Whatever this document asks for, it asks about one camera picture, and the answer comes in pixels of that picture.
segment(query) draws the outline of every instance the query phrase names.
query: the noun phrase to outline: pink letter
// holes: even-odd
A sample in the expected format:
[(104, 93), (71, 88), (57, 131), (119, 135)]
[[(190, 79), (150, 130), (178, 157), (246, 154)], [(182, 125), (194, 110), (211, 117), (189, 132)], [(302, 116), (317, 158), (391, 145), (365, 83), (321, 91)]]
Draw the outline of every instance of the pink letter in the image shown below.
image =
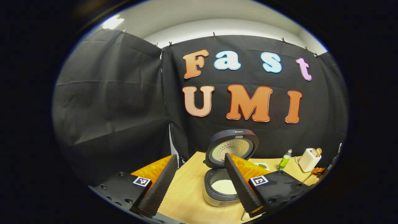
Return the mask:
[(300, 70), (301, 70), (301, 74), (304, 77), (305, 80), (307, 81), (311, 81), (312, 76), (310, 74), (308, 74), (308, 64), (304, 62), (303, 58), (299, 58), (296, 60), (297, 64), (300, 65)]

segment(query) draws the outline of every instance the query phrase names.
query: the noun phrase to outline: white ceiling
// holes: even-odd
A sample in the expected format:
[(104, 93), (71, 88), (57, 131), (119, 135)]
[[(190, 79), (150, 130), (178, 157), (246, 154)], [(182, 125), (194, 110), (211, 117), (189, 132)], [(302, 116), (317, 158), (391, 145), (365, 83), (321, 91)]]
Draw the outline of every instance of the white ceiling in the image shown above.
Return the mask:
[(120, 14), (116, 27), (140, 38), (176, 25), (207, 19), (240, 19), (260, 22), (299, 35), (301, 26), (252, 0), (149, 0)]

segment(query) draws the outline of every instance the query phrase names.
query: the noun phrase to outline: orange letter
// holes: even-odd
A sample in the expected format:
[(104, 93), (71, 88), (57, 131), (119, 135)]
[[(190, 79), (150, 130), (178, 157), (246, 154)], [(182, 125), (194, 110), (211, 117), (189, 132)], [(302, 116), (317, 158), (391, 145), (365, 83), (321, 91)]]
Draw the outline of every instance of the orange letter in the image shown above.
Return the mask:
[(211, 110), (211, 92), (214, 91), (214, 87), (212, 86), (202, 86), (200, 91), (203, 92), (203, 108), (198, 109), (195, 107), (195, 97), (194, 93), (196, 92), (196, 87), (194, 86), (186, 86), (182, 88), (185, 97), (185, 109), (191, 115), (197, 117), (204, 117), (210, 113)]
[(249, 119), (254, 109), (256, 109), (256, 113), (252, 117), (253, 121), (269, 121), (268, 103), (269, 96), (272, 93), (271, 88), (265, 86), (258, 87), (251, 99), (242, 85), (230, 85), (228, 86), (228, 90), (231, 92), (231, 110), (226, 115), (226, 118), (239, 120), (241, 117), (239, 114), (240, 107), (243, 117), (246, 120)]
[(203, 59), (202, 56), (207, 57), (209, 55), (209, 52), (206, 50), (201, 50), (197, 52), (193, 52), (191, 54), (187, 54), (182, 59), (185, 60), (185, 65), (187, 68), (187, 72), (184, 74), (184, 78), (189, 79), (195, 76), (200, 75), (200, 71), (196, 69), (196, 66), (198, 65), (199, 68), (202, 68), (205, 65), (205, 60)]
[(300, 118), (299, 116), (299, 107), (300, 107), (300, 99), (302, 97), (301, 92), (299, 91), (288, 91), (287, 94), (290, 97), (290, 108), (289, 115), (285, 118), (286, 123), (297, 123)]

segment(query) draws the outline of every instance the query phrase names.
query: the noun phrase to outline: blue letter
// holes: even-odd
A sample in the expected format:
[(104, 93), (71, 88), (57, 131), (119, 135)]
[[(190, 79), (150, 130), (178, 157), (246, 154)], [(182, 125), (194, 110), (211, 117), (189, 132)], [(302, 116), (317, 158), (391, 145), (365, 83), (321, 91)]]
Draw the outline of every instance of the blue letter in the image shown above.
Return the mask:
[(263, 68), (267, 72), (279, 73), (282, 71), (281, 58), (277, 54), (264, 52), (261, 54), (261, 60), (265, 62)]
[(214, 67), (216, 67), (216, 69), (238, 70), (241, 66), (241, 64), (238, 62), (238, 54), (233, 51), (218, 52), (216, 54), (216, 58), (219, 58), (214, 62)]

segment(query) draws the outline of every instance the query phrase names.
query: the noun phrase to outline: rice cooker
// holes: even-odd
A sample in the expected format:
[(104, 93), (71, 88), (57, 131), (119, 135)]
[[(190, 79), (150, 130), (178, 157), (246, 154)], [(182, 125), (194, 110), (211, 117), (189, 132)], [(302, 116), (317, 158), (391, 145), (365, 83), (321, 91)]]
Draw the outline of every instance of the rice cooker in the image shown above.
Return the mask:
[(250, 130), (225, 130), (210, 138), (204, 163), (211, 168), (205, 174), (203, 196), (217, 207), (239, 203), (238, 195), (224, 167), (225, 153), (248, 160), (256, 151), (258, 137)]

